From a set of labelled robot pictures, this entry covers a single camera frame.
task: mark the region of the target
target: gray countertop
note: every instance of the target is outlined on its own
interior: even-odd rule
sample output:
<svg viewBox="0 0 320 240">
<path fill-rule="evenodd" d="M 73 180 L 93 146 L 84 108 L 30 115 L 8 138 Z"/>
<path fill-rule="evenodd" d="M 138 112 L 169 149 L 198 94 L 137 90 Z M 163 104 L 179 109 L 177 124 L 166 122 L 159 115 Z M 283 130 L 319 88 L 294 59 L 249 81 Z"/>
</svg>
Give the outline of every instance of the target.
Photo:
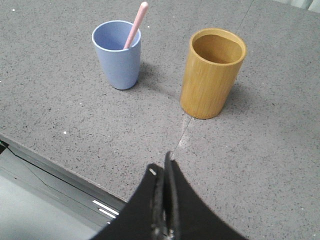
<svg viewBox="0 0 320 240">
<path fill-rule="evenodd" d="M 150 0 L 138 83 L 119 91 L 91 33 L 132 22 L 139 4 L 3 0 L 0 139 L 124 200 L 171 150 L 244 236 L 320 239 L 320 14 L 270 0 Z M 248 54 L 221 114 L 198 120 L 179 97 L 189 38 L 208 27 L 237 33 Z"/>
</svg>

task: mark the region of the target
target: countertop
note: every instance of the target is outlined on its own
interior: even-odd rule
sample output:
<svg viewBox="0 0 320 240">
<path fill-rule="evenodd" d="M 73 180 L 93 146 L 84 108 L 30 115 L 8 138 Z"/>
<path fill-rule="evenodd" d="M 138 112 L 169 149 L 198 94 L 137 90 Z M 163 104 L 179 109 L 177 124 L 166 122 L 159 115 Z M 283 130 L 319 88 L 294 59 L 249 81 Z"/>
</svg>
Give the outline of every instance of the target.
<svg viewBox="0 0 320 240">
<path fill-rule="evenodd" d="M 111 87 L 91 34 L 138 0 L 3 0 L 0 139 L 128 200 L 172 151 L 224 221 L 252 240 L 320 239 L 320 14 L 271 0 L 149 1 L 138 83 Z M 180 107 L 191 35 L 238 34 L 247 57 L 217 116 Z"/>
</svg>

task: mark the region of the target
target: white speck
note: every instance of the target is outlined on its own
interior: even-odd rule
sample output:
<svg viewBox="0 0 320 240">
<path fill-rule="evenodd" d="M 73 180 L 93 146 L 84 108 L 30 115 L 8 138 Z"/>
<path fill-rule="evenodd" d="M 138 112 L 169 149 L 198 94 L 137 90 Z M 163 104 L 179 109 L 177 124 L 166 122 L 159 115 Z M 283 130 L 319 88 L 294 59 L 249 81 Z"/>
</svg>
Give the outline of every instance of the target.
<svg viewBox="0 0 320 240">
<path fill-rule="evenodd" d="M 157 173 L 155 172 L 155 170 L 153 170 L 152 168 L 149 168 L 149 171 L 155 176 L 157 175 Z"/>
</svg>

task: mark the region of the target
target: pink spoon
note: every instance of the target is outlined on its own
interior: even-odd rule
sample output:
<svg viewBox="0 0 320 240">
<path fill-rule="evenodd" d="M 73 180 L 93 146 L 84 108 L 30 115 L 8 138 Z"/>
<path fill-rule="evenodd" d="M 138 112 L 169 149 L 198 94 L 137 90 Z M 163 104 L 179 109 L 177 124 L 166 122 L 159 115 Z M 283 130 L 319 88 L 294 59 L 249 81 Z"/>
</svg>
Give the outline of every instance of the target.
<svg viewBox="0 0 320 240">
<path fill-rule="evenodd" d="M 131 31 L 129 33 L 129 36 L 125 42 L 124 48 L 123 49 L 128 49 L 131 46 L 132 41 L 134 40 L 134 37 L 136 36 L 136 33 L 138 31 L 138 28 L 142 22 L 142 20 L 144 19 L 144 16 L 146 15 L 146 12 L 148 10 L 148 3 L 146 1 L 144 1 L 143 3 L 141 3 L 138 13 L 135 16 L 135 20 L 133 22 L 133 26 L 131 28 Z"/>
</svg>

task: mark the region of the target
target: yellow cup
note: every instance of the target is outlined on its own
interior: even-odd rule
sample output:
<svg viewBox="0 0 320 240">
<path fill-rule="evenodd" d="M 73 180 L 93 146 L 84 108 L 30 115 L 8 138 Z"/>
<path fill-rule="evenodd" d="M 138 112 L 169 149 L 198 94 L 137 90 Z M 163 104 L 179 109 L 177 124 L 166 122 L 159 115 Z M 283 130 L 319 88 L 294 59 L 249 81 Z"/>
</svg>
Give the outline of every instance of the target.
<svg viewBox="0 0 320 240">
<path fill-rule="evenodd" d="M 192 35 L 180 104 L 197 119 L 217 116 L 247 55 L 245 42 L 232 32 L 205 28 Z"/>
</svg>

